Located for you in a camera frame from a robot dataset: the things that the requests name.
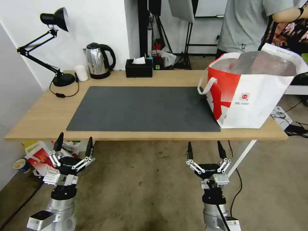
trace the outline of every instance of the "black tissue box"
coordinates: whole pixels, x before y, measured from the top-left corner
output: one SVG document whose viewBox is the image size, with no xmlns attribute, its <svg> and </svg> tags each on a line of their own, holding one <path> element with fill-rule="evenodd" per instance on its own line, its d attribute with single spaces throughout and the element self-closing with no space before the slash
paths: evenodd
<svg viewBox="0 0 308 231">
<path fill-rule="evenodd" d="M 125 70 L 127 78 L 153 76 L 152 60 L 146 59 L 145 64 L 133 64 L 133 61 L 133 59 L 128 59 L 126 61 Z"/>
</svg>

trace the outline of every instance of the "wooden table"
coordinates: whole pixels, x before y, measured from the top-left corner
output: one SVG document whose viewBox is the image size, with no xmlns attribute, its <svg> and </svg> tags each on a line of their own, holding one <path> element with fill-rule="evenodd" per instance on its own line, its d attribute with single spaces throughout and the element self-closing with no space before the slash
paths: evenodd
<svg viewBox="0 0 308 231">
<path fill-rule="evenodd" d="M 287 135 L 269 118 L 260 129 L 222 129 L 221 132 L 76 132 L 66 131 L 81 100 L 90 86 L 179 86 L 197 87 L 203 71 L 154 71 L 152 78 L 126 78 L 124 71 L 113 71 L 103 80 L 80 82 L 79 92 L 68 98 L 57 98 L 47 90 L 32 108 L 5 136 L 7 140 L 56 140 L 64 132 L 66 140 L 286 140 Z M 54 87 L 66 95 L 77 90 L 77 84 Z"/>
</svg>

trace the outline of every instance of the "stainless steel kettle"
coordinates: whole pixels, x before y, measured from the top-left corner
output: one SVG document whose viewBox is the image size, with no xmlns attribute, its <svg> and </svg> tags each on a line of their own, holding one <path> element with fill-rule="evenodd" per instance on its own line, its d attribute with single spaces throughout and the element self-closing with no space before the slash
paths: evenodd
<svg viewBox="0 0 308 231">
<path fill-rule="evenodd" d="M 116 56 L 113 50 L 104 44 L 91 43 L 83 49 L 90 71 L 90 76 L 93 79 L 104 79 L 110 75 L 110 71 L 116 65 Z M 113 62 L 109 65 L 108 57 L 105 51 L 109 51 Z"/>
</svg>

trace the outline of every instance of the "lamp shade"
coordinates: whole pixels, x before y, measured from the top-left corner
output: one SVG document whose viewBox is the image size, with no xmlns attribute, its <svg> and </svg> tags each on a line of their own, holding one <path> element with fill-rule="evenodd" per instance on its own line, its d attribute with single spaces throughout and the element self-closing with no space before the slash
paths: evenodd
<svg viewBox="0 0 308 231">
<path fill-rule="evenodd" d="M 57 25 L 67 32 L 69 30 L 68 14 L 64 7 L 56 10 L 54 14 L 42 13 L 40 19 L 46 25 Z"/>
</svg>

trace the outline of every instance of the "gray desk mat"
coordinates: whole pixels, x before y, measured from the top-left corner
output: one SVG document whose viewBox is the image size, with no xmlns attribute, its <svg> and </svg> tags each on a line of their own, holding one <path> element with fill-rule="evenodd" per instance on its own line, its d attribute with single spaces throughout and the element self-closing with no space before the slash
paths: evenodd
<svg viewBox="0 0 308 231">
<path fill-rule="evenodd" d="M 219 132 L 196 87 L 89 87 L 67 131 Z"/>
</svg>

